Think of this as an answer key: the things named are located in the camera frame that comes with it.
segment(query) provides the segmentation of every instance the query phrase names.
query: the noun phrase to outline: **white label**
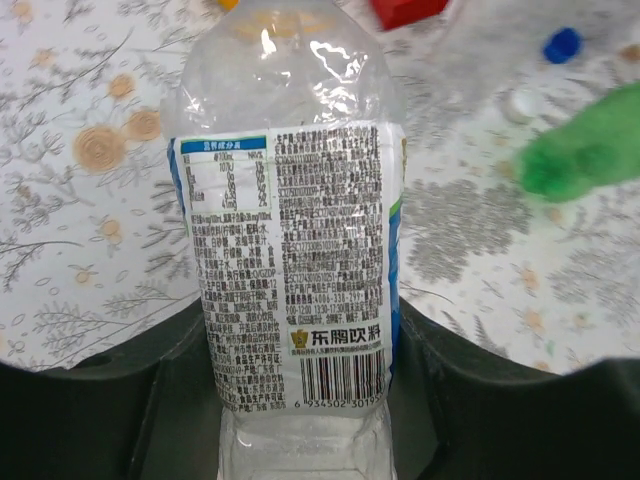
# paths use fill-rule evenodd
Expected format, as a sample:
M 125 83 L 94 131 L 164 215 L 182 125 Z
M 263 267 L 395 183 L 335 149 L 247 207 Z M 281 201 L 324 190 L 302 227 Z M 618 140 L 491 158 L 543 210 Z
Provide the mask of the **white label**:
M 385 398 L 405 146 L 370 122 L 173 141 L 227 408 L 361 416 Z

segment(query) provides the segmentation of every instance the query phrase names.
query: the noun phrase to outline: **floral pattern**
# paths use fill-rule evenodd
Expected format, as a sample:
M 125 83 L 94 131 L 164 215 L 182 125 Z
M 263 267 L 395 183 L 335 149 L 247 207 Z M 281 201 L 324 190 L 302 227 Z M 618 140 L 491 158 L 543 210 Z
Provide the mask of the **floral pattern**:
M 531 12 L 492 1 L 490 16 L 459 14 L 454 0 L 441 17 L 380 32 L 368 1 L 336 0 L 377 37 L 411 100 L 401 292 L 540 370 L 638 355 L 640 184 L 543 205 L 510 162 L 640 79 L 636 0 L 585 0 L 577 16 L 554 0 Z M 158 111 L 221 15 L 215 0 L 0 0 L 0 360 L 69 367 L 197 298 Z M 556 18 L 587 39 L 563 67 L 535 58 Z M 444 35 L 451 23 L 458 36 Z M 497 108 L 521 85 L 544 101 L 526 127 Z

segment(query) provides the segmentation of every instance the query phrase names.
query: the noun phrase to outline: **red box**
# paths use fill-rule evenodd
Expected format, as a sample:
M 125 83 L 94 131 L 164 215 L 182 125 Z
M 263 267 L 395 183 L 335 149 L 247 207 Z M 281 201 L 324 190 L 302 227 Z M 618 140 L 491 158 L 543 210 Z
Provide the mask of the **red box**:
M 371 0 L 385 30 L 442 13 L 449 0 Z

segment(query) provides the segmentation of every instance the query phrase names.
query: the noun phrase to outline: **green plastic bottle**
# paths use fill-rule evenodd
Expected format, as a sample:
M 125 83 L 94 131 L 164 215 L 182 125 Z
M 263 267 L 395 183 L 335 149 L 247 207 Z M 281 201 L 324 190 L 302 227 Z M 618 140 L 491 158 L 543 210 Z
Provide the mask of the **green plastic bottle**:
M 517 157 L 523 188 L 567 202 L 640 176 L 640 82 L 612 91 Z

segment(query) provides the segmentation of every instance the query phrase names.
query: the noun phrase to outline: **white bottle cap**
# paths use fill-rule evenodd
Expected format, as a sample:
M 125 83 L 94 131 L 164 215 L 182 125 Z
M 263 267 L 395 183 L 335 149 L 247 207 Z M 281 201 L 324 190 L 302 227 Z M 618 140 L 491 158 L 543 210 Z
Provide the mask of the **white bottle cap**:
M 503 104 L 503 114 L 514 123 L 530 123 L 537 115 L 539 97 L 529 89 L 516 89 L 509 93 Z

